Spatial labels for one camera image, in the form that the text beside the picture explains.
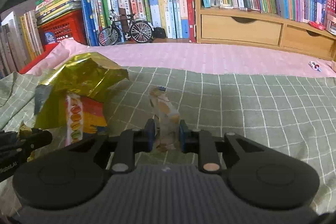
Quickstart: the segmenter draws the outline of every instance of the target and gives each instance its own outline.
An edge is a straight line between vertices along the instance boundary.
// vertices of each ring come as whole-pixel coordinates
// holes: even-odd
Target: snack bag
[[[168,100],[166,88],[156,86],[150,89],[149,97],[157,128],[154,147],[161,152],[178,148],[180,114]]]
[[[74,93],[66,95],[67,139],[66,146],[95,133],[106,126],[103,104]]]

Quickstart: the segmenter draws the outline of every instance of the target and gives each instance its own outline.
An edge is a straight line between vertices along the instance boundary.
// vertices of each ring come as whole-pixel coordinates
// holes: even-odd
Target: red plastic crate
[[[56,38],[57,42],[65,38],[71,38],[81,44],[87,45],[85,39],[85,29],[82,10],[75,10],[58,19],[53,20],[45,25],[39,27],[41,38],[47,44],[45,34],[51,32]]]

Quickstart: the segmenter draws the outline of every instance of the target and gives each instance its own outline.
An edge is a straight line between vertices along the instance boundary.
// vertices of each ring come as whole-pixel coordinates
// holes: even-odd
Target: gold foil bag
[[[73,92],[103,103],[107,89],[128,79],[128,71],[98,52],[78,54],[46,75],[35,91],[35,128],[66,124],[65,96]]]

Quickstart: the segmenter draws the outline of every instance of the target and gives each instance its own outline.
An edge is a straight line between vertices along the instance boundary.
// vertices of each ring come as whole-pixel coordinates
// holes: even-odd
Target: bookshelf
[[[336,36],[270,13],[204,8],[195,0],[197,43],[235,44],[336,60]]]

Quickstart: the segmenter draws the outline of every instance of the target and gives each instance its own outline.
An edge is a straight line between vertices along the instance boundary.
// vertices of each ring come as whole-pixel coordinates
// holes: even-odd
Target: macaron packaging
[[[107,126],[103,104],[74,93],[67,93],[66,117],[66,145],[78,142],[91,134],[103,134]]]

